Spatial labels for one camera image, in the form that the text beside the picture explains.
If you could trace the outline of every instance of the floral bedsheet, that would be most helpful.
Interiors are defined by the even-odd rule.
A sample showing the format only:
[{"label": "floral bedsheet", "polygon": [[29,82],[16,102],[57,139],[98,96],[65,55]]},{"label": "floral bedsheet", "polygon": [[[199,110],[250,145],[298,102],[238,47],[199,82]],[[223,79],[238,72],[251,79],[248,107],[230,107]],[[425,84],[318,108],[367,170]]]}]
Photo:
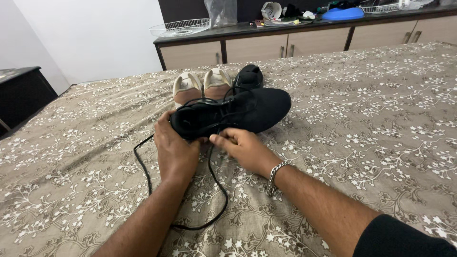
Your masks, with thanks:
[{"label": "floral bedsheet", "polygon": [[[284,160],[371,208],[457,245],[457,47],[396,47],[257,63],[286,90],[289,114],[259,137]],[[246,64],[223,64],[231,76]],[[211,67],[186,69],[203,78]],[[89,256],[147,197],[133,147],[174,108],[182,70],[72,86],[0,141],[0,256]],[[153,141],[139,150],[154,187]],[[196,226],[224,196],[201,155],[175,222]],[[200,231],[170,230],[173,257],[333,256],[280,191],[225,153],[211,164],[229,193]]]}]

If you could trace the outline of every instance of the black shoelace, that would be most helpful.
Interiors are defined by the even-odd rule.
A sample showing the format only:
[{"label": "black shoelace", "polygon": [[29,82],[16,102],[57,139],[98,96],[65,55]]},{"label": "black shoelace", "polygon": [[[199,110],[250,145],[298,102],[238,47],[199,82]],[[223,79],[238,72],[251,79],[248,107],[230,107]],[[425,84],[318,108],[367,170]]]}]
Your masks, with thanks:
[{"label": "black shoelace", "polygon": [[[240,87],[240,86],[237,86],[237,83],[235,84],[235,86],[233,86],[231,89],[229,89],[225,95],[224,95],[224,98],[222,99],[222,101],[224,102],[225,101],[225,98],[227,97],[227,94],[232,91],[233,94],[235,93],[235,88],[239,88],[239,89],[242,89],[242,90],[246,90],[246,91],[249,91],[249,89],[245,89],[243,87]],[[196,98],[196,99],[192,99],[192,100],[189,100],[187,101],[185,104],[183,104],[181,107],[178,108],[181,109],[183,107],[188,107],[188,106],[192,106],[194,104],[201,104],[201,102],[196,102],[196,103],[192,103],[190,104],[191,102],[193,101],[198,101],[198,100],[208,100],[208,101],[211,101],[211,102],[214,102],[214,103],[218,103],[216,100],[214,99],[211,99],[211,98],[206,98],[206,97],[202,97],[202,98]],[[219,122],[216,123],[213,127],[211,128],[214,128],[214,127],[217,127],[217,126],[221,126],[221,125],[225,125],[225,124],[228,124],[227,122],[224,122],[224,120],[226,119],[226,117],[230,116],[230,115],[236,115],[236,114],[239,114],[239,115],[242,115],[244,113],[247,113],[247,112],[251,112],[253,110],[255,110],[255,108],[257,107],[257,99],[255,101],[255,105],[252,109],[250,110],[246,110],[246,111],[243,111],[243,112],[228,112],[226,114],[222,114],[222,117],[220,118]],[[228,102],[228,110],[231,110],[232,108],[232,101],[229,101]],[[143,171],[144,171],[144,174],[146,176],[146,179],[148,180],[148,192],[149,192],[149,195],[152,194],[152,184],[151,184],[151,178],[149,176],[149,173],[148,173],[148,170],[146,168],[146,166],[144,165],[143,161],[141,160],[140,156],[138,155],[137,153],[137,149],[142,146],[144,143],[146,143],[147,141],[149,141],[151,138],[154,137],[154,134],[152,134],[151,136],[149,136],[148,138],[146,138],[145,140],[143,140],[141,143],[139,143],[138,145],[136,145],[134,148],[133,148],[133,152],[135,154],[135,157],[137,158],[138,162],[140,163],[141,167],[143,168]],[[224,194],[225,196],[225,203],[224,203],[224,207],[222,208],[222,210],[218,213],[218,215],[216,215],[213,219],[211,219],[209,222],[201,225],[201,226],[198,226],[198,227],[188,227],[188,226],[184,226],[184,225],[180,225],[180,224],[171,224],[170,227],[174,227],[174,228],[178,228],[178,229],[184,229],[184,230],[200,230],[200,229],[204,229],[206,227],[208,227],[209,225],[213,224],[216,220],[218,220],[222,214],[224,213],[225,209],[227,208],[227,204],[229,203],[229,195],[227,194],[227,191],[225,190],[225,188],[221,185],[221,183],[217,180],[216,178],[216,175],[214,174],[214,171],[213,169],[211,168],[211,155],[213,153],[213,149],[214,149],[214,145],[211,146],[211,148],[208,150],[209,151],[209,154],[208,154],[208,169],[209,169],[209,172],[211,173],[211,176],[213,177],[214,181],[216,182],[216,184],[219,186],[219,188],[221,189],[222,193]]]}]

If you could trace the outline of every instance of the black countertop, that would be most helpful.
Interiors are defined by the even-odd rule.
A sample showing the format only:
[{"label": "black countertop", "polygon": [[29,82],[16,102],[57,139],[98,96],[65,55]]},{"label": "black countertop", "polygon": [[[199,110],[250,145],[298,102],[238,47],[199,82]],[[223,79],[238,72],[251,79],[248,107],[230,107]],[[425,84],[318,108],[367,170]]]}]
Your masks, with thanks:
[{"label": "black countertop", "polygon": [[5,69],[0,70],[0,84],[16,78],[22,74],[30,72],[32,70],[39,70],[41,67],[25,67],[25,68],[14,68],[14,69]]},{"label": "black countertop", "polygon": [[158,37],[154,40],[154,44],[180,44],[184,42],[192,41],[216,41],[224,39],[224,37],[233,37],[233,36],[242,36],[247,34],[263,34],[263,33],[275,33],[275,34],[284,34],[289,31],[306,31],[306,30],[319,30],[336,27],[351,27],[357,26],[359,24],[365,25],[367,22],[376,22],[391,20],[389,22],[396,21],[405,21],[407,19],[422,19],[422,18],[431,18],[432,16],[441,17],[457,15],[457,5],[448,5],[448,6],[437,6],[437,7],[427,7],[419,10],[409,10],[409,11],[392,11],[389,13],[383,14],[365,14],[363,18],[354,19],[354,20],[344,20],[344,21],[331,21],[331,20],[319,20],[309,24],[298,24],[298,25],[289,25],[289,26],[275,26],[275,27],[259,27],[256,28],[255,25],[251,26],[248,22],[241,22],[235,26],[222,27],[207,29],[205,31],[195,33],[188,36],[180,37]]}]

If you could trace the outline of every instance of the chain bracelet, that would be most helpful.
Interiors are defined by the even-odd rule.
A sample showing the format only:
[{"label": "chain bracelet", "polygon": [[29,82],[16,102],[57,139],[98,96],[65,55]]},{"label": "chain bracelet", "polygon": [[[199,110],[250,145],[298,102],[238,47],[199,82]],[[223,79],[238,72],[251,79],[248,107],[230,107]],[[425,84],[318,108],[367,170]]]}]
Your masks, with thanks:
[{"label": "chain bracelet", "polygon": [[276,165],[272,170],[270,174],[270,179],[268,179],[268,186],[266,187],[266,194],[268,197],[271,197],[273,195],[273,192],[276,190],[275,186],[275,175],[276,172],[285,165],[292,165],[292,163],[288,161],[283,161],[280,164]]}]

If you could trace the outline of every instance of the sneaker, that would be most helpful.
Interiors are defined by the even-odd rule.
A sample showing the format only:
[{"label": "sneaker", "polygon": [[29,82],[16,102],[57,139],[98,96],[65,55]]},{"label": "sneaker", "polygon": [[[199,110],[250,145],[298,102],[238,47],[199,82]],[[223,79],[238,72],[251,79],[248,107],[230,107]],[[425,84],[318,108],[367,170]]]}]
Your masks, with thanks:
[{"label": "sneaker", "polygon": [[281,121],[291,105],[286,91],[259,88],[221,100],[184,105],[171,115],[170,123],[182,138],[188,140],[209,137],[228,127],[259,133]]},{"label": "sneaker", "polygon": [[249,64],[242,68],[234,80],[234,86],[240,86],[248,90],[263,88],[263,74],[258,66]]},{"label": "sneaker", "polygon": [[232,88],[232,79],[227,72],[219,68],[212,68],[206,73],[203,86],[206,98],[218,100],[224,98]]},{"label": "sneaker", "polygon": [[202,83],[192,72],[179,74],[173,84],[173,99],[176,108],[181,107],[189,100],[202,97]]}]

